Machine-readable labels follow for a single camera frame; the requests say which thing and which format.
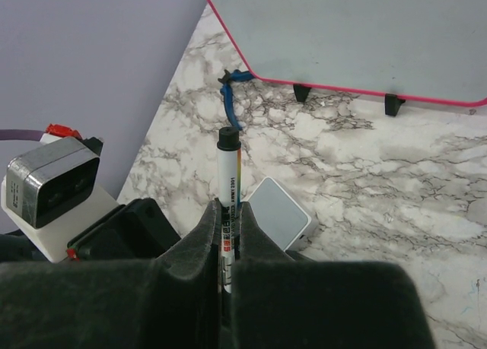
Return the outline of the pink framed whiteboard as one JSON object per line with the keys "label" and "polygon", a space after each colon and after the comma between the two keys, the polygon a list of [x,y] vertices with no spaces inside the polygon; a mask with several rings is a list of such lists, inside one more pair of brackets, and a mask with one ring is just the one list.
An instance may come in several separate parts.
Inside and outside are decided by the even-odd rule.
{"label": "pink framed whiteboard", "polygon": [[207,0],[259,79],[486,102],[486,0]]}

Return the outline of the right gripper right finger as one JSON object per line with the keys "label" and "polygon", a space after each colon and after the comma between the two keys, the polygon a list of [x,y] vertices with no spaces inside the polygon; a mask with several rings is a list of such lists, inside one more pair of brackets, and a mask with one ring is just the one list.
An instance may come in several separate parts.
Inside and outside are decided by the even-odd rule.
{"label": "right gripper right finger", "polygon": [[231,336],[236,348],[433,348],[415,285],[389,262],[294,260],[240,210]]}

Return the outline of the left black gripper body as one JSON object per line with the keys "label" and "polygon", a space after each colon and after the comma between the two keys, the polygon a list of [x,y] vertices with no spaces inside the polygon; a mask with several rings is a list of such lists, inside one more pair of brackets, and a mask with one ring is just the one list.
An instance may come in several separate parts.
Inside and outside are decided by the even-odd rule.
{"label": "left black gripper body", "polygon": [[119,205],[67,243],[75,261],[152,259],[180,241],[158,203],[137,198]]}

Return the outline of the white whiteboard marker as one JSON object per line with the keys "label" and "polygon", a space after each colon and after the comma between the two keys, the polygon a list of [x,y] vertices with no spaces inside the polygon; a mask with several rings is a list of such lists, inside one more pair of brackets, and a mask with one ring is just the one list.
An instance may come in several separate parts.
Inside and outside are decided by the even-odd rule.
{"label": "white whiteboard marker", "polygon": [[221,346],[232,348],[231,282],[235,262],[235,228],[240,201],[240,139],[239,130],[226,126],[218,132],[218,200],[221,204]]}

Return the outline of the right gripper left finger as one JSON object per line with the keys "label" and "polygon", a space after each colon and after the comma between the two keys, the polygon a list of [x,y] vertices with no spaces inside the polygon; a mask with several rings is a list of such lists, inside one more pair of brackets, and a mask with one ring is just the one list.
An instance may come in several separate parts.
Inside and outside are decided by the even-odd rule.
{"label": "right gripper left finger", "polygon": [[156,259],[1,266],[3,348],[217,348],[221,206]]}

